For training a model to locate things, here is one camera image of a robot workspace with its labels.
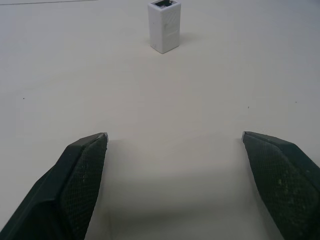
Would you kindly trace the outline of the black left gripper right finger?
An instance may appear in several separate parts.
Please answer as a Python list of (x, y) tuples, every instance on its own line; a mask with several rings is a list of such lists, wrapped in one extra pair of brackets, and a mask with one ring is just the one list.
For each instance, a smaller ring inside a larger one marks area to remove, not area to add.
[(320, 167), (297, 145), (242, 135), (255, 186), (284, 240), (320, 240)]

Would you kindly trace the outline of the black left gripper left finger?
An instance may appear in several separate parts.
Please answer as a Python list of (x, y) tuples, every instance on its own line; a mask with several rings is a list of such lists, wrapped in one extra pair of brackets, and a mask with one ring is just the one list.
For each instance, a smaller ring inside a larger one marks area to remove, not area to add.
[(98, 199), (105, 132), (68, 145), (32, 186), (0, 231), (0, 240), (84, 240)]

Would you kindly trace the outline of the white plastic Ethernet coupler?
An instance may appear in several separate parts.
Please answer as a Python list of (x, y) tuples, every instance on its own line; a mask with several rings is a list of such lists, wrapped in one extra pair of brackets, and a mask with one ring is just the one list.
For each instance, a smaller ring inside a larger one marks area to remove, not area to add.
[(150, 46), (161, 54), (180, 45), (181, 3), (157, 0), (147, 5)]

